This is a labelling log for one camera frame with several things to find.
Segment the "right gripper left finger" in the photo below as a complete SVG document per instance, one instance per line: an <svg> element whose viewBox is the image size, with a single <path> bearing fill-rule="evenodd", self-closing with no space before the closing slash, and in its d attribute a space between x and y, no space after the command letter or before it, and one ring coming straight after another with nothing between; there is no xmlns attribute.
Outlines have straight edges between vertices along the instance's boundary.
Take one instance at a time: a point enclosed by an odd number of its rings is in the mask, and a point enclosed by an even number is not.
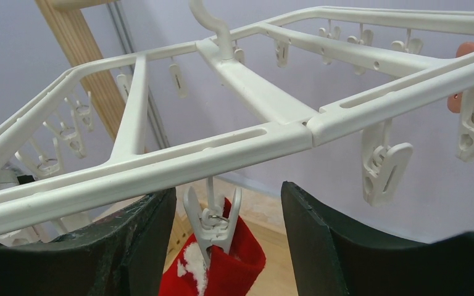
<svg viewBox="0 0 474 296"><path fill-rule="evenodd" d="M48 243L0 244L0 295L157 295L176 201L164 189Z"/></svg>

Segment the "red santa sock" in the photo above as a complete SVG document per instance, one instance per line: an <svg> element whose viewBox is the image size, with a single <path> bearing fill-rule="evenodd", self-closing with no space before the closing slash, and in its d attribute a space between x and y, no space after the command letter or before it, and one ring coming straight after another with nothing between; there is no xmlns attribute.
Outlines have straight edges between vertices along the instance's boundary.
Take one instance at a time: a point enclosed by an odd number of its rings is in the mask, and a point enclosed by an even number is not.
<svg viewBox="0 0 474 296"><path fill-rule="evenodd" d="M194 235L162 275L159 295L246 295L266 264L265 253L238 218L229 254L216 247L207 268Z"/></svg>

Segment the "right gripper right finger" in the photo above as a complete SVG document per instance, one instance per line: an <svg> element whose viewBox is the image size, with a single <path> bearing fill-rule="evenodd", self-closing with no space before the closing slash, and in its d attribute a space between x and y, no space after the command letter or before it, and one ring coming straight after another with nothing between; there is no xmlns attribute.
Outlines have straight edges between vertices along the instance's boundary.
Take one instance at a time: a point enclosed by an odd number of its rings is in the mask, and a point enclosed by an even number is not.
<svg viewBox="0 0 474 296"><path fill-rule="evenodd" d="M474 231L425 244L347 216L285 181L299 295L474 295Z"/></svg>

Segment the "white clip drying hanger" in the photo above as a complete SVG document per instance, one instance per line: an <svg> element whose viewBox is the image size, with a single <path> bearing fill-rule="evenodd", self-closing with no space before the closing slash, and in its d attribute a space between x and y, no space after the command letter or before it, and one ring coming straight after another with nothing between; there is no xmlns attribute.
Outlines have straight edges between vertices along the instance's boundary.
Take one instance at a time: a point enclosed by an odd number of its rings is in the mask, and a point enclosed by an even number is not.
<svg viewBox="0 0 474 296"><path fill-rule="evenodd" d="M0 235L214 176L420 242L474 230L474 1L129 1L115 140L70 67L0 125Z"/></svg>

